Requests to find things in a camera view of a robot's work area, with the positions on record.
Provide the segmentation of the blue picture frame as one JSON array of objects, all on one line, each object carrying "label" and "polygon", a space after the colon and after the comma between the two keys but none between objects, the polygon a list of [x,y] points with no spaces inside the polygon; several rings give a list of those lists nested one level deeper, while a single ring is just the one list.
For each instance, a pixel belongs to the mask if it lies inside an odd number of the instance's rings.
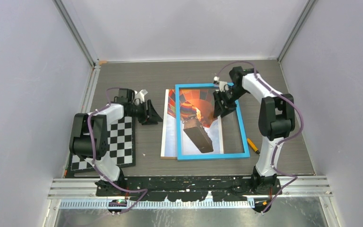
[{"label": "blue picture frame", "polygon": [[[176,92],[176,108],[180,107],[179,90],[180,89],[194,89],[194,88],[213,88],[218,90],[214,84],[211,83],[198,83],[198,84],[177,84],[175,85]],[[224,153],[220,155],[183,155],[181,144],[177,144],[177,159],[179,161],[187,160],[215,160],[215,159],[236,159],[236,158],[249,158],[249,146],[246,141],[246,133],[242,114],[239,103],[236,102],[237,108],[230,115],[221,118],[222,133],[223,133],[223,146]]]}]

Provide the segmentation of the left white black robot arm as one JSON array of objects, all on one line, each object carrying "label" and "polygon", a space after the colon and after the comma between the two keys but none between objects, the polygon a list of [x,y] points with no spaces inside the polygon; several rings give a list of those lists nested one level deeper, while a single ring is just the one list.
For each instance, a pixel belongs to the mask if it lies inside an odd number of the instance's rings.
[{"label": "left white black robot arm", "polygon": [[154,125],[163,120],[151,100],[145,100],[146,90],[119,88],[118,91],[104,107],[74,116],[69,141],[70,153],[86,160],[100,176],[97,185],[115,196],[131,191],[126,188],[121,168],[108,155],[111,123],[124,117],[134,117],[142,125]]}]

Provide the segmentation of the hot air balloon photo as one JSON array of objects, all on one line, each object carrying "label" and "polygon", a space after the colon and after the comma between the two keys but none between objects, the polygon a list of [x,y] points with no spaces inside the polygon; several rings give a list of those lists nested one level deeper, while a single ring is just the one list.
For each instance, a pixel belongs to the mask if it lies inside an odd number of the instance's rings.
[{"label": "hot air balloon photo", "polygon": [[224,153],[221,118],[214,118],[213,88],[180,89],[176,108],[176,139],[183,155]]}]

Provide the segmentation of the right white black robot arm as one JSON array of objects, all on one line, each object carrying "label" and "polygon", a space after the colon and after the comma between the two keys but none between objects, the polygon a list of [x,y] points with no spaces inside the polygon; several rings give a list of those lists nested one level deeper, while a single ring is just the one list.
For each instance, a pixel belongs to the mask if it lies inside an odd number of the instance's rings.
[{"label": "right white black robot arm", "polygon": [[272,194],[279,186],[277,161],[290,133],[295,129],[295,113],[291,94],[282,94],[263,80],[255,69],[234,67],[229,72],[233,85],[214,77],[219,88],[213,93],[214,117],[225,117],[236,110],[236,101],[248,93],[260,103],[258,128],[262,135],[259,159],[249,182],[253,194]]}]

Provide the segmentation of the yellow handled screwdriver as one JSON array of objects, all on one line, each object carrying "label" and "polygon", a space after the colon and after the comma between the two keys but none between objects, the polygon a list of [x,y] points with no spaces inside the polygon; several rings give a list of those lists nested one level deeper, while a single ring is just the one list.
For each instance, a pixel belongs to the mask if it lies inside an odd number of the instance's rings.
[{"label": "yellow handled screwdriver", "polygon": [[254,153],[256,154],[260,154],[259,149],[257,148],[257,146],[252,142],[252,140],[250,138],[247,138],[247,143],[249,145],[249,147],[253,150]]}]

